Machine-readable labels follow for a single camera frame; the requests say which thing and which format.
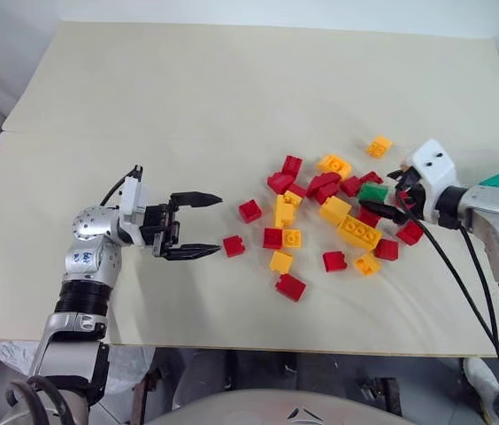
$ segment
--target white wall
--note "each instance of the white wall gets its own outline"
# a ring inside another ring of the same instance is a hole
[[[61,19],[493,37],[499,49],[499,0],[0,0],[0,124]]]

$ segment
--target yellow lego brick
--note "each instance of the yellow lego brick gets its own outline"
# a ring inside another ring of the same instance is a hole
[[[283,229],[283,248],[301,248],[301,231],[295,228]]]
[[[386,137],[378,135],[367,148],[367,153],[374,158],[381,158],[391,147],[392,143]]]
[[[291,192],[290,190],[285,192],[285,195],[283,195],[285,198],[285,202],[288,204],[293,204],[295,207],[299,206],[301,202],[303,202],[303,199],[299,197],[296,193]]]
[[[339,226],[351,208],[352,205],[342,201],[338,197],[330,197],[320,206],[319,214],[323,219],[330,221],[335,226]]]
[[[293,224],[293,221],[295,221],[295,206],[285,202],[282,195],[277,195],[273,225],[282,228]]]
[[[279,272],[281,274],[287,274],[288,270],[291,268],[291,263],[293,262],[293,256],[287,254],[283,251],[276,251],[271,257],[271,263],[269,263],[269,268],[273,272]]]
[[[381,270],[381,263],[370,252],[354,261],[354,266],[364,276],[369,276]]]
[[[334,171],[338,173],[342,179],[347,178],[352,172],[352,166],[335,155],[326,155],[323,157],[317,164],[317,169],[324,171],[325,173]]]
[[[371,251],[375,249],[383,234],[377,228],[347,216],[338,227],[338,235],[352,245]]]

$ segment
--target black cable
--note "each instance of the black cable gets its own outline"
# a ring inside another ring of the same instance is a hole
[[[31,376],[26,381],[29,385],[34,385],[36,389],[42,390],[49,400],[55,405],[58,417],[62,425],[75,425],[71,407],[66,402],[63,395],[53,383],[44,376]]]
[[[49,418],[42,401],[29,384],[23,381],[10,382],[10,387],[5,393],[5,398],[10,406],[15,406],[18,403],[14,394],[14,389],[21,394],[26,401],[27,410],[31,414],[31,419],[37,425],[49,425]]]
[[[472,257],[473,264],[476,267],[476,271],[478,272],[478,276],[480,277],[481,287],[483,288],[483,293],[486,298],[487,303],[487,311],[489,312],[489,321],[491,323],[491,333],[493,338],[499,344],[499,335],[497,333],[497,320],[495,319],[495,310],[494,303],[491,299],[491,292],[489,291],[489,285],[487,285],[486,276],[483,273],[483,268],[481,268],[480,260],[476,255],[476,251],[473,248],[472,239],[468,235],[468,231],[464,227],[460,227],[460,233],[464,238],[465,244],[468,247],[468,251],[470,252],[470,257]]]
[[[442,261],[444,261],[444,264],[446,264],[446,267],[449,269],[449,271],[454,276],[454,279],[456,280],[458,286],[460,287],[460,290],[464,294],[466,301],[468,302],[468,304],[472,308],[472,311],[475,314],[478,321],[480,322],[481,327],[486,332],[487,338],[489,338],[489,341],[491,341],[491,344],[494,346],[495,354],[497,355],[497,360],[499,361],[499,344],[496,342],[491,331],[487,327],[486,321],[484,321],[483,317],[481,316],[480,310],[478,310],[478,307],[473,302],[472,296],[468,292],[468,289],[465,287],[464,282],[462,281],[462,278],[458,274],[458,271],[456,270],[454,265],[452,265],[452,262],[450,261],[450,259],[448,258],[448,256],[446,255],[446,253],[444,252],[444,250],[442,249],[440,244],[436,241],[436,239],[434,239],[433,234],[430,233],[430,231],[426,228],[426,226],[412,213],[411,210],[409,210],[409,208],[407,208],[407,205],[401,199],[398,192],[395,193],[395,200],[403,208],[403,211],[409,216],[409,218],[411,220],[413,220],[420,227],[420,229],[426,235],[426,237],[428,238],[430,243],[433,245],[433,247],[436,249],[438,254],[441,256]]]
[[[142,168],[140,166],[135,166],[132,168],[126,175],[124,175],[121,179],[119,179],[116,184],[114,184],[111,189],[108,191],[106,196],[100,201],[100,206],[105,206],[106,203],[110,200],[111,196],[114,194],[116,190],[119,189],[119,187],[124,184],[124,180],[126,177],[131,177],[132,175],[138,174],[139,178],[141,179],[142,176]]]

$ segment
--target table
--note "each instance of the table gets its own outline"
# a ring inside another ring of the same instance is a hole
[[[365,155],[377,134],[395,142]],[[442,142],[460,181],[499,172],[499,57],[494,44],[423,35],[276,27],[64,23],[0,137],[0,338],[39,339],[57,301],[71,223],[133,164],[153,203],[201,190],[225,202],[185,208],[181,241],[241,235],[247,252],[188,263],[124,250],[111,298],[112,343],[394,355],[493,355],[459,288],[427,241],[364,278],[326,274],[322,252],[346,246],[299,211],[300,303],[277,294],[260,248],[272,224],[265,178],[286,154],[325,154],[356,174],[397,169],[426,139]],[[255,198],[260,222],[237,205]],[[384,229],[392,230],[389,225]],[[478,307],[460,236],[433,228]],[[486,261],[478,243],[482,261]],[[499,298],[491,274],[499,321]]]

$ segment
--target gray floor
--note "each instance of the gray floor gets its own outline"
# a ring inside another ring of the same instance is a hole
[[[164,368],[165,381],[149,394],[146,419],[154,419],[170,410],[176,383],[194,352],[184,349],[157,351],[157,366]],[[296,374],[280,368],[277,353],[237,352],[236,358],[236,389],[298,387],[366,403],[357,380],[392,376],[399,382],[406,419],[428,425],[484,423],[473,410],[477,408],[477,399],[463,379],[458,359],[304,354],[298,357],[298,368],[304,372],[299,372],[297,379]],[[332,369],[334,363],[338,365],[336,372]],[[328,377],[331,383],[326,386]],[[23,376],[0,363],[0,419],[8,410],[5,388],[14,379],[23,379]],[[132,391],[105,396],[93,407],[90,423],[125,423],[129,420],[131,406]]]

